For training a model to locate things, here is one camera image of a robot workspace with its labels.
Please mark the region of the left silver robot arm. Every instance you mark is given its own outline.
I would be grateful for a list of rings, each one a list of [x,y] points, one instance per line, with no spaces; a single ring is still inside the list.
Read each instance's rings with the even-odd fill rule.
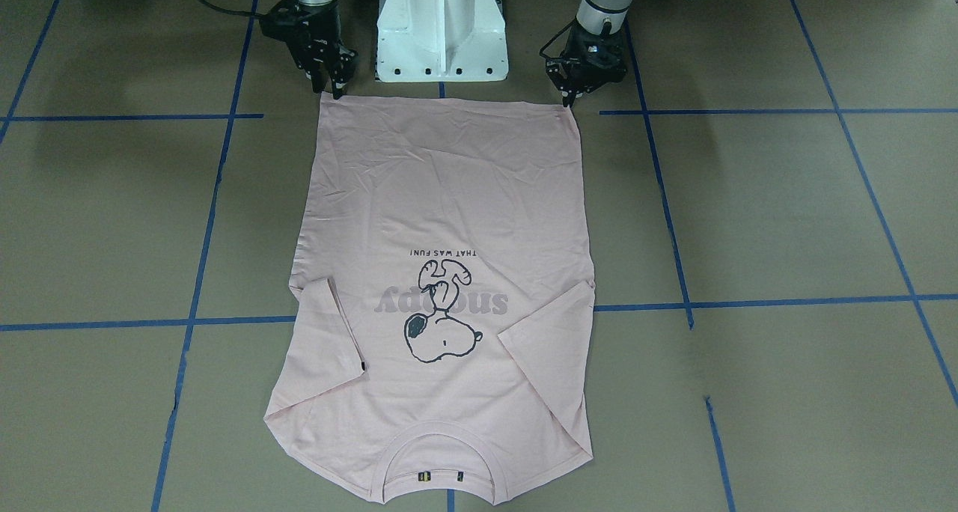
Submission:
[[[538,52],[562,106],[627,73],[623,24],[634,0],[579,0],[577,14]]]

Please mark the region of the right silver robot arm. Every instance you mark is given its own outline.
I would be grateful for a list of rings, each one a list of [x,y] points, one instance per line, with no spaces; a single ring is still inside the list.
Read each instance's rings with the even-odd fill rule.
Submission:
[[[342,41],[338,0],[280,0],[260,18],[260,30],[284,42],[315,94],[331,82],[333,99],[342,98],[355,75],[357,52]]]

